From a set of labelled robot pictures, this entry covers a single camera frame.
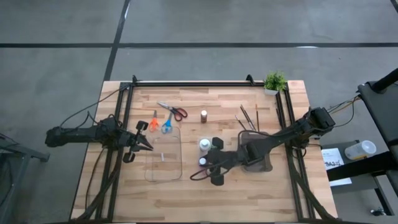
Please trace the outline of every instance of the wooden table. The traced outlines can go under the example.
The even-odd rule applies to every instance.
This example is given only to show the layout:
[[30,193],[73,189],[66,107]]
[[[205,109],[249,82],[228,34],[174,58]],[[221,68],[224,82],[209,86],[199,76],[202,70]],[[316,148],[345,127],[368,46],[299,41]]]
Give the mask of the wooden table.
[[[120,82],[104,82],[101,98],[119,88]],[[309,102],[304,82],[289,81],[290,95],[296,118],[308,110]],[[114,113],[117,95],[98,105],[96,120]],[[295,214],[292,187],[284,146],[271,152],[273,170],[264,173],[247,173],[235,167],[225,175],[221,187],[214,186],[209,179],[191,181],[189,177],[199,170],[198,140],[202,137],[220,137],[224,150],[235,151],[237,134],[242,127],[235,119],[249,127],[240,104],[256,124],[255,104],[259,107],[261,131],[275,133],[280,130],[276,113],[275,97],[266,96],[261,87],[144,87],[134,88],[128,129],[136,132],[139,120],[149,122],[157,110],[162,125],[169,111],[156,102],[183,107],[188,118],[182,122],[172,121],[179,127],[182,142],[182,176],[169,182],[149,182],[145,179],[146,153],[137,153],[136,160],[122,164],[118,196],[115,204],[114,222],[293,222]],[[200,122],[200,111],[207,110],[208,121]],[[96,158],[101,152],[100,144],[90,144],[85,157],[82,175],[72,218],[83,213],[88,181]],[[96,169],[90,190],[92,200],[100,188],[105,153]],[[307,148],[304,158],[311,191],[333,216],[337,216],[331,189],[326,175],[321,150],[317,146]],[[301,194],[305,217],[305,199]],[[104,203],[103,216],[108,211]]]

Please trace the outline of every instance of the transparent container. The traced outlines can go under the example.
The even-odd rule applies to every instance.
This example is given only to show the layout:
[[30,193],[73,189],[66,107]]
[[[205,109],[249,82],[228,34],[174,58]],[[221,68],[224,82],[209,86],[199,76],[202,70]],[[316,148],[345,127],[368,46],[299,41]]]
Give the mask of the transparent container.
[[180,130],[173,127],[170,133],[160,130],[147,134],[154,147],[146,152],[145,179],[149,182],[178,180],[182,176]]

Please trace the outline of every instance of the concrete floor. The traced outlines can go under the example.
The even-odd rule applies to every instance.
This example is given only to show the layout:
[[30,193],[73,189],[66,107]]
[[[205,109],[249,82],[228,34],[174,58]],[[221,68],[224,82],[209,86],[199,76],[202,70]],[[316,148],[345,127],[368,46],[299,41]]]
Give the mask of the concrete floor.
[[[124,0],[0,1],[0,43],[112,43]],[[135,0],[121,42],[398,42],[398,14],[388,0],[261,1]],[[68,219],[86,145],[45,147],[45,132],[98,100],[111,49],[0,49],[0,132],[40,151],[14,211],[16,223]],[[398,48],[119,49],[111,80],[242,80],[283,70],[305,80],[312,106],[351,98],[356,86],[397,67]],[[351,116],[335,116],[338,124]],[[77,116],[69,126],[79,123]],[[387,150],[363,102],[354,120],[324,136],[323,144],[368,139]],[[394,211],[398,198],[380,181]],[[346,221],[395,223],[373,217],[373,191],[334,194]]]

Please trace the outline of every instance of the white cup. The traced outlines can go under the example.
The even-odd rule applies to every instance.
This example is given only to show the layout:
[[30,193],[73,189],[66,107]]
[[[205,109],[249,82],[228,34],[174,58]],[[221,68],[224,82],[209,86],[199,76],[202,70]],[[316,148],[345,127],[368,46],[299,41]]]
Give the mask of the white cup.
[[369,157],[376,152],[376,146],[373,142],[365,140],[350,146],[344,150],[346,157],[351,160]]

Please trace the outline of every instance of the orange scissors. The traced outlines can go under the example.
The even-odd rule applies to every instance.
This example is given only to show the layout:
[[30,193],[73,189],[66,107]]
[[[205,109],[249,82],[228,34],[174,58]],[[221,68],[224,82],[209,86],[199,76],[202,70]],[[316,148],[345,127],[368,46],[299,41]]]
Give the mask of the orange scissors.
[[154,111],[154,117],[152,118],[152,121],[149,123],[149,131],[154,132],[158,129],[159,123],[157,122],[157,112],[156,110]]

